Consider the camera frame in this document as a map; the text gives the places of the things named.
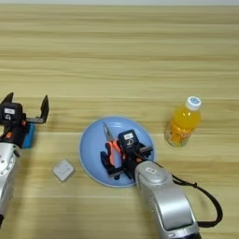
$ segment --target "blue plate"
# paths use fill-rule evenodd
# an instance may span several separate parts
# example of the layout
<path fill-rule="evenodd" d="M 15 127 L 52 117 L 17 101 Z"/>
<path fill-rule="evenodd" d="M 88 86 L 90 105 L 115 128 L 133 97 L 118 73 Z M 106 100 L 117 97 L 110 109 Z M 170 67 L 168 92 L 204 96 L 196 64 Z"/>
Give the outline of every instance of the blue plate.
<path fill-rule="evenodd" d="M 131 121 L 129 119 L 120 117 L 109 117 L 97 120 L 91 124 L 80 140 L 79 146 L 79 161 L 82 164 L 85 171 L 97 182 L 104 184 L 109 187 L 129 187 L 134 185 L 134 181 L 129 179 L 125 174 L 120 175 L 119 180 L 109 177 L 106 169 L 101 163 L 100 152 L 105 151 L 105 132 L 104 132 L 104 122 L 110 129 L 114 138 L 117 139 L 119 133 L 128 130 L 135 130 L 139 141 L 146 146 L 152 146 L 153 142 L 148 134 L 148 132 L 138 123 Z M 152 151 L 149 159 L 153 161 L 155 152 Z M 119 167 L 120 155 L 115 151 L 115 165 Z"/>

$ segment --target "small white block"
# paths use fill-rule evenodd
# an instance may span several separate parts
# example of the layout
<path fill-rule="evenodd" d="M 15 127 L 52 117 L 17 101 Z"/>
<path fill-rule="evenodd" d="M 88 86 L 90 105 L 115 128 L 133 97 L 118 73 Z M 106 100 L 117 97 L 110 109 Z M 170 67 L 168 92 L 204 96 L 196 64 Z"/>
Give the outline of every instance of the small white block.
<path fill-rule="evenodd" d="M 62 182 L 74 173 L 74 167 L 68 161 L 61 161 L 53 168 L 55 174 Z"/>

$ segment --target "black cable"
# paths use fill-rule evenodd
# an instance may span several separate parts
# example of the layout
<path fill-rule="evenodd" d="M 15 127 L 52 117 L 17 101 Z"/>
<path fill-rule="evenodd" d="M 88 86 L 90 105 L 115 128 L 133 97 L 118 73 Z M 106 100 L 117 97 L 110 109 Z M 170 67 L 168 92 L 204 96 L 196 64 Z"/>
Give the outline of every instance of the black cable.
<path fill-rule="evenodd" d="M 193 188 L 201 191 L 204 195 L 206 195 L 210 199 L 210 201 L 212 202 L 212 204 L 216 208 L 217 214 L 218 214 L 217 218 L 215 220 L 212 220 L 212 221 L 198 221 L 199 227 L 201 227 L 201 228 L 212 228 L 212 227 L 215 227 L 216 225 L 218 225 L 222 221 L 223 211 L 222 211 L 221 205 L 218 202 L 218 200 L 211 193 L 209 193 L 207 190 L 199 187 L 197 183 L 190 183 L 190 182 L 185 181 L 185 180 L 183 180 L 183 179 L 181 179 L 181 178 L 179 178 L 179 177 L 177 177 L 173 174 L 172 174 L 172 176 L 173 176 L 174 183 L 176 183 L 177 185 L 179 185 L 179 186 L 190 186 L 190 187 L 193 187 Z"/>

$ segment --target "orange liquid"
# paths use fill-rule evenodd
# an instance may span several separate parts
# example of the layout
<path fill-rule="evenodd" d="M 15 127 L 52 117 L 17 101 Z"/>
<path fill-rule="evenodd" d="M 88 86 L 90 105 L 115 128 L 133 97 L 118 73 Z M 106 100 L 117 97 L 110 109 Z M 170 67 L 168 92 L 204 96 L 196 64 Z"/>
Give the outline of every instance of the orange liquid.
<path fill-rule="evenodd" d="M 165 132 L 166 141 L 175 147 L 186 145 L 193 130 L 200 122 L 199 111 L 189 110 L 185 106 L 177 108 Z"/>
<path fill-rule="evenodd" d="M 194 130 L 200 122 L 200 111 L 192 111 L 185 106 L 177 108 L 173 116 L 173 123 L 182 130 Z"/>

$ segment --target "orange marking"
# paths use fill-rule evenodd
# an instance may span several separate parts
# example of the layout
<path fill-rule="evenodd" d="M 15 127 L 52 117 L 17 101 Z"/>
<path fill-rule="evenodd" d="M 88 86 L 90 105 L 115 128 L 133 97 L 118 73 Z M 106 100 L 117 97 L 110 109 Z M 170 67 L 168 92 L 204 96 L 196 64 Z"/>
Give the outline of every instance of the orange marking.
<path fill-rule="evenodd" d="M 21 125 L 26 126 L 26 120 L 22 120 Z"/>
<path fill-rule="evenodd" d="M 12 135 L 12 132 L 8 132 L 8 133 L 6 134 L 6 138 L 10 138 L 11 135 Z"/>

